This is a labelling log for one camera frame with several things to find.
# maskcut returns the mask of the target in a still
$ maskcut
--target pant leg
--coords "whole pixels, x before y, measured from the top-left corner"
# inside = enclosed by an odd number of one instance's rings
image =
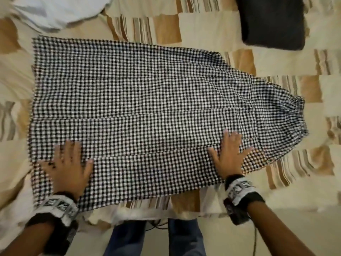
[[[169,256],[206,256],[198,220],[168,219]]]
[[[145,237],[146,221],[126,221],[113,229],[104,256],[139,256]]]

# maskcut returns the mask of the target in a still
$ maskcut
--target person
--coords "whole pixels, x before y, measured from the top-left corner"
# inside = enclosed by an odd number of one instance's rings
[[[230,182],[227,189],[231,189],[233,183],[245,182],[242,176],[241,165],[245,156],[252,148],[239,152],[241,135],[224,132],[221,142],[220,156],[213,148],[208,148],[211,159],[218,174]],[[56,146],[54,154],[55,167],[47,162],[41,162],[42,168],[49,175],[53,184],[52,198],[76,202],[83,194],[93,169],[93,160],[88,160],[85,168],[80,162],[80,143],[72,144],[66,141],[64,156],[62,158],[60,146]],[[47,200],[51,205],[53,199]],[[250,199],[244,203],[245,210],[258,228],[265,244],[272,256],[313,256],[314,254],[286,227],[284,223],[272,212],[262,199]],[[71,217],[64,221],[64,225],[70,225]],[[0,254],[1,256],[36,256],[44,251],[54,230],[56,221],[31,221],[23,232]],[[145,221],[127,221],[113,229],[113,234],[105,250],[105,256],[140,255],[145,232]],[[205,256],[205,248],[202,233],[196,220],[169,219],[169,255],[171,256]]]

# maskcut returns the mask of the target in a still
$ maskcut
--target checkered skirt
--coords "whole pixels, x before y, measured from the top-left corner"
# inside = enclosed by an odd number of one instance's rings
[[[37,161],[80,141],[94,171],[80,211],[221,183],[207,147],[223,130],[252,146],[258,170],[308,134],[304,99],[231,68],[216,52],[89,39],[34,38],[28,145],[35,205],[52,192]]]

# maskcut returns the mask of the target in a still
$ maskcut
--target black folded garment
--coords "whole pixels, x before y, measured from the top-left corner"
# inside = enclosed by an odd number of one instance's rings
[[[236,0],[242,40],[247,45],[302,50],[305,30],[302,0]]]

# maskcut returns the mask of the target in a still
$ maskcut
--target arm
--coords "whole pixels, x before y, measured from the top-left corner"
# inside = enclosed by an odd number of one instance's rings
[[[36,256],[43,252],[54,225],[42,223],[29,226],[0,254],[1,256]]]
[[[248,213],[272,256],[314,256],[263,202],[251,202]]]
[[[60,146],[55,147],[54,165],[40,162],[43,170],[49,175],[53,193],[67,192],[77,201],[83,194],[93,169],[93,161],[87,161],[83,169],[80,162],[80,143],[66,141],[64,155]],[[44,251],[44,247],[55,229],[53,221],[33,224],[25,227],[23,232],[3,251],[0,256],[36,256]]]
[[[212,147],[208,148],[218,174],[225,180],[228,176],[242,174],[243,160],[253,149],[248,148],[239,153],[241,138],[235,132],[230,135],[224,131],[220,156]],[[264,202],[250,202],[246,210],[272,256],[314,256]]]

